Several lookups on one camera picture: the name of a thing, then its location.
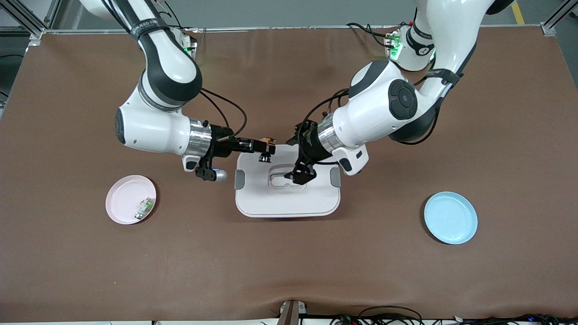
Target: green led light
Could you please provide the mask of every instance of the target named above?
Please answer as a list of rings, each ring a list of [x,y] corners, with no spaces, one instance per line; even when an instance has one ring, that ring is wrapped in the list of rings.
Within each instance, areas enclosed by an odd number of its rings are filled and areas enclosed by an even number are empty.
[[[391,50],[390,58],[392,60],[397,60],[398,56],[399,56],[399,52],[401,51],[402,48],[403,48],[403,43],[398,42],[397,45],[395,45],[394,48]]]

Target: yellow floor line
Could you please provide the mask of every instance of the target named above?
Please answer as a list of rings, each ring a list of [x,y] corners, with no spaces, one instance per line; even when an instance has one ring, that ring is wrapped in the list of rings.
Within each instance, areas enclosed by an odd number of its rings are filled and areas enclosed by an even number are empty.
[[[512,4],[512,11],[514,12],[514,17],[516,18],[516,23],[518,25],[524,25],[524,17],[522,16],[522,12],[520,11],[520,5],[517,1],[514,1]]]

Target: brown tablecloth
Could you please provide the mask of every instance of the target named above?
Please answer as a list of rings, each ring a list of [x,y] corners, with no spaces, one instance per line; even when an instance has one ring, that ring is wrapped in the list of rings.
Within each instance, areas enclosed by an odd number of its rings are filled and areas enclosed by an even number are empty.
[[[346,29],[197,36],[204,85],[245,108],[250,138],[285,141],[384,57]],[[176,155],[122,146],[114,114],[143,66],[126,35],[45,35],[29,49],[0,121],[0,321],[245,319],[290,298],[310,313],[578,313],[578,93],[540,28],[482,28],[431,138],[368,144],[363,172],[342,177],[338,210],[306,220],[245,217],[232,179],[203,182]],[[184,112],[221,123],[202,97]],[[235,163],[215,161],[230,175]],[[160,199],[121,226],[104,200],[132,174]],[[477,210],[466,244],[424,230],[425,201],[446,190]]]

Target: robotic arm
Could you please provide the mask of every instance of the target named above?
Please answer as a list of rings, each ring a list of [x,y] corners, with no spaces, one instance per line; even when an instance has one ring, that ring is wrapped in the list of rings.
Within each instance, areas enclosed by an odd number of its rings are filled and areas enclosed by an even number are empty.
[[[225,171],[212,167],[213,157],[228,157],[232,151],[260,152],[260,160],[267,161],[275,153],[273,139],[235,138],[228,127],[182,114],[183,105],[201,91],[201,71],[175,37],[188,36],[172,31],[149,0],[80,1],[96,16],[115,18],[146,57],[136,88],[116,114],[116,135],[123,145],[178,154],[185,171],[211,181],[227,178]]]
[[[318,125],[312,121],[298,124],[290,141],[299,140],[302,153],[286,178],[305,184],[316,176],[313,165],[323,164],[321,161],[330,157],[346,175],[355,175],[369,160],[365,143],[389,136],[397,142],[417,144],[432,127],[443,99],[459,81],[475,49],[484,14],[495,4],[494,0],[415,2],[416,19],[406,33],[413,35],[414,27],[419,26],[414,43],[408,44],[405,37],[397,38],[399,41],[390,53],[390,58],[397,59],[395,64],[389,60],[370,62],[353,76],[345,106],[324,117]],[[426,74],[422,88],[416,90],[398,64],[411,62],[422,47],[428,49],[422,53],[431,55],[433,46],[415,42],[417,38],[423,41],[428,37],[437,51],[435,66]],[[410,49],[409,54],[400,52],[403,46]],[[410,59],[403,60],[403,54]]]

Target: white tray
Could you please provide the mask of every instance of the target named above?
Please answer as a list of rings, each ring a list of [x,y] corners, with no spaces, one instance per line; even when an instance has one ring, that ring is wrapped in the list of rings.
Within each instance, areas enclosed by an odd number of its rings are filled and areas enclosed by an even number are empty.
[[[242,214],[257,218],[326,216],[339,206],[337,165],[315,165],[317,177],[297,185],[283,177],[293,170],[297,146],[277,145],[270,164],[258,162],[259,155],[241,153],[237,159],[235,202]]]

